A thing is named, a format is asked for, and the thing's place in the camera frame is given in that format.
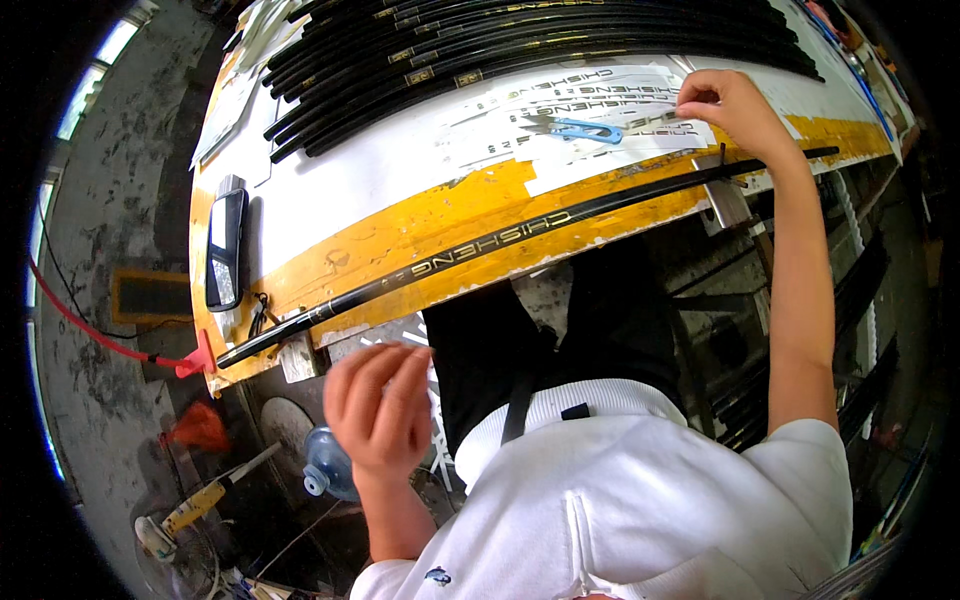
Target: person's left hand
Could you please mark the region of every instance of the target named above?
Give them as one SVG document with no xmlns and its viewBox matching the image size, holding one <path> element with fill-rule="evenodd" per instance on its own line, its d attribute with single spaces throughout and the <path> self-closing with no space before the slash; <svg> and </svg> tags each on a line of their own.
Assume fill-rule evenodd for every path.
<svg viewBox="0 0 960 600">
<path fill-rule="evenodd" d="M 353 462 L 353 481 L 403 483 L 430 444 L 430 348 L 377 344 L 326 376 L 324 416 Z"/>
</svg>

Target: yellow table edge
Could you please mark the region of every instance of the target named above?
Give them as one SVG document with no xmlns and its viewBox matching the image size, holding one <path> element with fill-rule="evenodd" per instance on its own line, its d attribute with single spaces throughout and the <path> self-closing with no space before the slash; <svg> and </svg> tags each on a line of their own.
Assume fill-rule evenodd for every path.
<svg viewBox="0 0 960 600">
<path fill-rule="evenodd" d="M 229 61 L 222 70 L 228 71 Z M 209 108 L 216 102 L 215 86 Z M 838 119 L 787 116 L 800 132 L 802 147 L 838 146 L 840 154 L 823 158 L 830 166 L 891 154 L 879 124 Z M 718 142 L 728 145 L 730 161 L 748 158 L 723 132 L 714 130 Z M 530 162 L 507 160 L 471 173 L 466 178 L 438 185 L 393 204 L 315 244 L 278 269 L 255 281 L 252 292 L 270 296 L 271 310 L 283 314 L 298 306 L 311 307 L 350 289 L 384 276 L 460 242 L 479 237 L 512 223 L 557 208 L 597 198 L 654 180 L 693 170 L 696 156 L 706 150 L 680 151 L 616 169 L 561 189 L 530 198 L 524 182 L 536 177 Z M 190 282 L 194 326 L 206 329 L 214 355 L 227 350 L 213 316 L 206 310 L 203 264 L 207 224 L 213 194 L 197 186 L 194 176 L 190 201 Z M 755 174 L 745 176 L 746 180 Z M 318 202 L 332 202 L 318 190 Z M 311 329 L 319 348 L 360 331 L 411 314 L 468 290 L 537 269 L 593 246 L 680 219 L 706 206 L 704 188 L 669 194 L 641 204 L 547 232 L 527 242 L 493 252 L 434 276 L 426 277 L 386 296 L 372 300 Z M 239 335 L 250 327 L 253 299 L 241 303 L 243 322 Z M 272 349 L 216 373 L 205 373 L 211 393 L 278 365 Z"/>
</svg>

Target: white shirt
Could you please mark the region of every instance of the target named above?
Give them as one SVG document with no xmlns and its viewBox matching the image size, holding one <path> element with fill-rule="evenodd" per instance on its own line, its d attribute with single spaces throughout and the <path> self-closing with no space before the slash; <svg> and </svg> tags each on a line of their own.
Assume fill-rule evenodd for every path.
<svg viewBox="0 0 960 600">
<path fill-rule="evenodd" d="M 597 416 L 551 412 L 584 401 Z M 488 421 L 502 431 L 502 415 Z M 485 423 L 478 436 L 499 440 Z M 526 431 L 492 452 L 464 440 L 461 512 L 417 561 L 369 566 L 350 597 L 785 598 L 847 564 L 850 477 L 822 421 L 736 454 L 655 389 L 606 379 L 537 393 Z"/>
</svg>

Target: black strap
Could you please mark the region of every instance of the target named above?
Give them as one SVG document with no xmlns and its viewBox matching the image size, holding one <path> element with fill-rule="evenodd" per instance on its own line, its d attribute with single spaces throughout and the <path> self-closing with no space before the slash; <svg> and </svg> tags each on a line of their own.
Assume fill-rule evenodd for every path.
<svg viewBox="0 0 960 600">
<path fill-rule="evenodd" d="M 510 391 L 510 401 L 507 404 L 507 418 L 503 422 L 500 445 L 523 435 L 523 430 L 526 429 L 527 411 L 530 410 L 530 400 L 533 399 L 534 386 L 540 376 L 540 368 L 556 343 L 557 333 L 550 327 L 542 328 L 538 334 L 537 349 L 539 351 L 534 351 L 532 366 L 516 372 L 514 387 Z"/>
<path fill-rule="evenodd" d="M 523 435 L 526 428 L 527 411 L 534 395 L 534 383 L 537 375 L 532 371 L 517 372 L 514 388 L 510 391 L 510 403 L 507 405 L 507 419 L 503 423 L 503 436 L 500 445 Z"/>
</svg>

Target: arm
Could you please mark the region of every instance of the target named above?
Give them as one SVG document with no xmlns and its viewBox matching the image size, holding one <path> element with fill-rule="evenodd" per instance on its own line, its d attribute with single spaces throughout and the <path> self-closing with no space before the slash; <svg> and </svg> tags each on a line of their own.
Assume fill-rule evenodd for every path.
<svg viewBox="0 0 960 600">
<path fill-rule="evenodd" d="M 353 462 L 375 563 L 414 560 L 437 532 L 409 484 L 430 443 L 429 361 L 429 348 L 377 344 L 337 363 L 324 385 L 324 416 Z"/>
<path fill-rule="evenodd" d="M 697 71 L 677 96 L 677 115 L 724 130 L 766 163 L 776 193 L 770 316 L 768 432 L 798 419 L 837 428 L 833 392 L 833 283 L 817 187 L 803 152 L 750 78 Z"/>
</svg>

